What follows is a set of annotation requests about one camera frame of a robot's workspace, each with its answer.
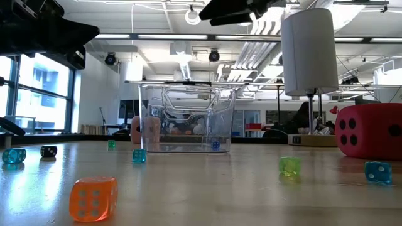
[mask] die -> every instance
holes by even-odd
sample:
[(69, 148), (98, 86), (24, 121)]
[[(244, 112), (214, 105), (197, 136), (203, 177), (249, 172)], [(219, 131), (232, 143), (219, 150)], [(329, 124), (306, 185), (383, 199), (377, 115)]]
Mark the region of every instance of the die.
[(144, 163), (146, 160), (146, 150), (145, 149), (135, 149), (133, 151), (133, 162)]
[(107, 146), (109, 148), (114, 148), (114, 147), (116, 147), (116, 142), (113, 140), (107, 141)]
[(402, 160), (402, 104), (343, 108), (335, 125), (339, 149), (350, 157)]
[(116, 209), (117, 193), (117, 180), (114, 177), (79, 179), (70, 194), (70, 215), (78, 222), (106, 219)]
[(377, 161), (368, 161), (364, 165), (364, 174), (370, 182), (391, 184), (392, 168), (388, 163), (380, 163)]
[(57, 154), (57, 146), (42, 146), (40, 148), (40, 155), (42, 157), (54, 157)]
[(300, 173), (301, 160), (297, 157), (281, 157), (279, 171), (285, 176), (296, 176)]
[(22, 163), (26, 157), (26, 150), (23, 148), (11, 148), (3, 151), (4, 163)]
[(212, 150), (218, 151), (219, 147), (220, 147), (220, 142), (219, 141), (212, 142)]

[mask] wooden table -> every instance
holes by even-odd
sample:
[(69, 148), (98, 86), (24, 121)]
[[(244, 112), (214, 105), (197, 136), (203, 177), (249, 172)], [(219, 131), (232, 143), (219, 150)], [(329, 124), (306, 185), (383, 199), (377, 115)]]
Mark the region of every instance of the wooden table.
[[(337, 148), (233, 144), (230, 154), (149, 154), (132, 164), (132, 144), (57, 144), (55, 161), (25, 146), (19, 169), (2, 165), (0, 225), (76, 225), (68, 213), (74, 182), (115, 176), (116, 214), (81, 225), (402, 225), (402, 164), (393, 186), (369, 185), (364, 160)], [(301, 176), (278, 173), (280, 156), (302, 159)]]

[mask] blue translucent die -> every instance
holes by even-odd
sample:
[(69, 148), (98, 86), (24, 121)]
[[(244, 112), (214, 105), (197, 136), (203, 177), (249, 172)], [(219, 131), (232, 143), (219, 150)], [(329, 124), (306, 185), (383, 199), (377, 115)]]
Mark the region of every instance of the blue translucent die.
[(133, 162), (144, 163), (145, 159), (146, 159), (146, 150), (145, 149), (135, 149), (133, 151)]
[(392, 168), (388, 163), (380, 163), (376, 161), (368, 161), (364, 167), (366, 178), (370, 182), (391, 184)]
[(23, 148), (11, 148), (3, 151), (1, 159), (5, 163), (22, 163), (26, 157), (26, 150)]
[(212, 142), (212, 150), (218, 151), (219, 148), (220, 148), (220, 142), (219, 141)]

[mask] ceiling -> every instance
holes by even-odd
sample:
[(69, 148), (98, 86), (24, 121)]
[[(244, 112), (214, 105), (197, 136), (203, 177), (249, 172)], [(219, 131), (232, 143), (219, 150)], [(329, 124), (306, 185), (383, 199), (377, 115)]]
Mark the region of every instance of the ceiling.
[[(299, 9), (306, 9), (314, 0), (299, 0)], [(402, 37), (401, 13), (402, 1), (388, 0), (388, 12), (380, 13), (381, 6), (366, 6), (348, 25), (336, 32), (337, 36), (393, 36)], [(189, 25), (185, 21), (186, 11), (164, 11), (148, 9), (130, 4), (86, 3), (74, 0), (58, 0), (65, 9), (65, 18), (80, 23), (98, 26), (102, 33), (202, 33), (202, 34), (249, 34), (251, 26), (227, 25), (211, 27), (209, 22)], [(151, 7), (163, 9), (161, 5)], [(169, 10), (187, 9), (188, 6), (167, 5)], [(130, 61), (132, 56), (140, 54), (147, 62), (144, 74), (148, 77), (157, 74), (171, 75), (180, 66), (177, 62), (167, 62), (172, 41), (92, 41), (87, 51), (96, 57), (104, 58), (108, 51), (115, 51), (121, 61)], [(244, 43), (191, 41), (194, 61), (191, 70), (216, 72), (220, 63), (234, 62), (242, 52)], [(208, 55), (211, 49), (218, 49), (219, 63), (210, 63)], [(359, 69), (359, 80), (371, 82), (373, 70), (390, 57), (402, 56), (401, 45), (337, 45), (337, 55), (348, 70)], [(338, 73), (342, 78), (347, 69), (338, 62)]]

